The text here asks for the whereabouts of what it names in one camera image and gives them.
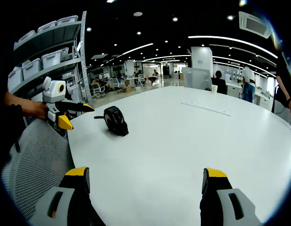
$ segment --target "person's arm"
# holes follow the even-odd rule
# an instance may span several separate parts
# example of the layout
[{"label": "person's arm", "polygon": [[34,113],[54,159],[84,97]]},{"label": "person's arm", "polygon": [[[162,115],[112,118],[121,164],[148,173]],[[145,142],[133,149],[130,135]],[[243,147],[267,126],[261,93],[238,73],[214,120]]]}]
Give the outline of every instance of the person's arm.
[{"label": "person's arm", "polygon": [[[286,90],[285,86],[283,85],[283,81],[282,81],[281,77],[277,76],[276,80],[279,84],[279,87],[281,88],[281,90],[285,94],[286,100],[288,101],[290,99],[290,95],[288,94],[288,91]],[[291,113],[291,100],[289,101],[289,109],[290,109],[290,113]]]},{"label": "person's arm", "polygon": [[7,106],[21,105],[23,116],[33,116],[40,119],[45,119],[47,117],[46,105],[41,102],[39,103],[32,100],[22,99],[6,92],[4,103]]}]

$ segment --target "white table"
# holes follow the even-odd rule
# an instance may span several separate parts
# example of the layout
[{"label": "white table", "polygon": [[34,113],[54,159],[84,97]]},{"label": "white table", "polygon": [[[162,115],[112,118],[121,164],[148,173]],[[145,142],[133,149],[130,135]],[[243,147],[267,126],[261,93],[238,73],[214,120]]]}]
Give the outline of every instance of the white table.
[{"label": "white table", "polygon": [[[224,109],[183,105],[193,101]],[[117,106],[129,134],[102,119]],[[200,225],[203,169],[227,174],[265,222],[291,179],[291,130],[270,111],[223,94],[185,87],[143,92],[71,120],[76,167],[90,168],[91,202],[108,226]]]},{"label": "white table", "polygon": [[140,76],[139,77],[131,77],[131,78],[126,78],[125,80],[129,81],[131,87],[135,87],[136,86],[135,79],[139,79],[139,78],[141,78],[141,77]]}]

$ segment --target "robotic arm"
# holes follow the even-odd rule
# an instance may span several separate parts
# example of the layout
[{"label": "robotic arm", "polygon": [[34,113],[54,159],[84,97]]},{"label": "robotic arm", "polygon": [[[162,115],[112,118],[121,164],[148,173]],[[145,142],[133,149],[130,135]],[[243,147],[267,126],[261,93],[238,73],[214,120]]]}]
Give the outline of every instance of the robotic arm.
[{"label": "robotic arm", "polygon": [[42,85],[42,100],[48,108],[48,118],[51,122],[56,123],[62,129],[72,130],[73,126],[67,116],[59,109],[73,110],[78,112],[93,112],[94,109],[83,103],[77,103],[67,100],[66,82],[52,81],[50,77],[46,77]]}]

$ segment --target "person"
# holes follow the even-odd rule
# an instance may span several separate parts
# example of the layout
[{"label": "person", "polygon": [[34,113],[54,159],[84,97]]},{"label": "person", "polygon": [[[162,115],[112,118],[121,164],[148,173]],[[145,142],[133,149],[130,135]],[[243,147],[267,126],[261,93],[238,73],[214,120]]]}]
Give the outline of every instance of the person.
[{"label": "person", "polygon": [[103,79],[103,73],[102,72],[99,73],[99,79]]},{"label": "person", "polygon": [[281,54],[279,54],[276,64],[276,80],[279,87],[277,91],[274,92],[271,112],[291,125],[291,76]]},{"label": "person", "polygon": [[255,75],[249,67],[242,70],[243,75],[243,100],[253,103],[255,95]]},{"label": "person", "polygon": [[212,84],[217,85],[217,92],[222,94],[227,94],[227,87],[225,80],[221,79],[222,73],[220,71],[216,71],[216,77],[211,78]]},{"label": "person", "polygon": [[[139,74],[142,74],[142,71],[141,70],[138,70],[138,72],[136,73],[136,72],[134,72],[134,76],[135,76],[135,78],[138,78],[139,77]],[[138,85],[139,83],[138,83],[138,79],[135,79],[135,84],[136,85]]]},{"label": "person", "polygon": [[97,76],[95,78],[95,83],[96,82],[99,84],[100,87],[104,86],[104,93],[108,93],[109,85],[103,79],[99,79],[99,77]]},{"label": "person", "polygon": [[121,80],[124,80],[124,78],[121,77],[121,73],[117,75],[117,79],[119,83],[121,83]]},{"label": "person", "polygon": [[159,78],[159,73],[157,72],[157,70],[155,69],[154,70],[154,73],[153,73],[153,75],[152,75],[152,77],[149,77],[149,80],[152,82],[152,83],[154,83],[155,81],[156,81],[156,79],[158,79]]}]

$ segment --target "white shirt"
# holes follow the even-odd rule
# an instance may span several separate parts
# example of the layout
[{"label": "white shirt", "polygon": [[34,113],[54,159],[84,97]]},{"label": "white shirt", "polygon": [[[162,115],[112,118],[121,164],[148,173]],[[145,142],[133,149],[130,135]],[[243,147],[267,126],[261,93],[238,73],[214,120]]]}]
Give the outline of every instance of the white shirt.
[{"label": "white shirt", "polygon": [[255,75],[254,72],[250,68],[244,68],[242,70],[242,76],[245,77],[245,82],[249,83],[251,86],[255,87],[255,84],[250,82],[250,79],[255,81]]}]

